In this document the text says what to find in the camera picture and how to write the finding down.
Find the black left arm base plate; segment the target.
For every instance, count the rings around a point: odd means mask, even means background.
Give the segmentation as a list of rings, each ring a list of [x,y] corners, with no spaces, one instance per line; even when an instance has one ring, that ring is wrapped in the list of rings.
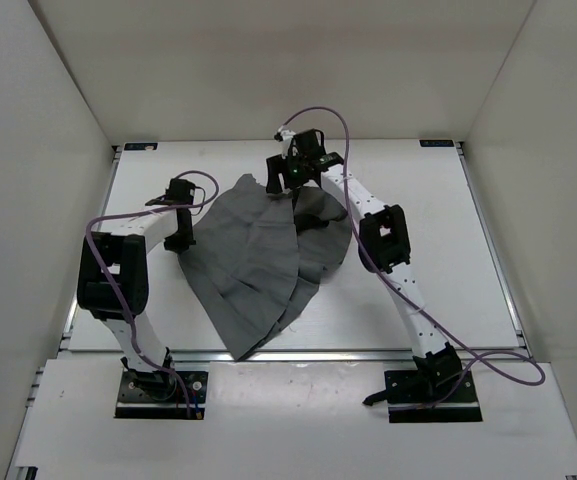
[[[139,420],[189,420],[205,418],[209,372],[181,370],[188,396],[178,386],[148,384],[123,371],[116,399],[114,417]]]

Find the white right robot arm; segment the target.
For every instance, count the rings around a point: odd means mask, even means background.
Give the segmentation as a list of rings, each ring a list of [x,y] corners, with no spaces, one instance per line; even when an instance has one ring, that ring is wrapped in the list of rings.
[[[462,364],[449,339],[424,310],[411,267],[403,209],[379,200],[348,171],[339,154],[327,152],[322,131],[295,133],[282,126],[274,139],[282,152],[266,160],[267,192],[298,190],[314,182],[345,205],[360,260],[384,282],[412,342],[417,371],[398,390],[417,390],[428,400],[441,399],[461,375]]]

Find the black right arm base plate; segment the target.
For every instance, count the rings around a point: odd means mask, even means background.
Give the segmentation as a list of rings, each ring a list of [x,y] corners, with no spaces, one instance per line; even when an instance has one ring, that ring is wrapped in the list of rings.
[[[388,421],[398,423],[479,423],[483,415],[471,372],[462,379],[431,391],[414,370],[387,370],[385,387],[368,395],[363,404],[372,407],[387,403]]]

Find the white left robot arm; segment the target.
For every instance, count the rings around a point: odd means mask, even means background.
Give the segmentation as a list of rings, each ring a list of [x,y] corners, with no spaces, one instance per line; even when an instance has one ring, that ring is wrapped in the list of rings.
[[[113,333],[124,367],[142,375],[142,385],[156,398],[174,392],[177,373],[146,312],[148,255],[158,246],[181,254],[195,244],[190,210],[205,204],[194,202],[197,188],[177,176],[143,210],[94,218],[84,234],[77,302]]]

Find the grey pleated skirt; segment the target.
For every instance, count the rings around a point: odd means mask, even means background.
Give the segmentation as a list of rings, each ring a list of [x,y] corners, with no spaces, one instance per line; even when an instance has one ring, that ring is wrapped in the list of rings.
[[[194,227],[179,265],[236,360],[288,327],[343,263],[346,209],[317,187],[270,196],[250,174],[221,194]]]

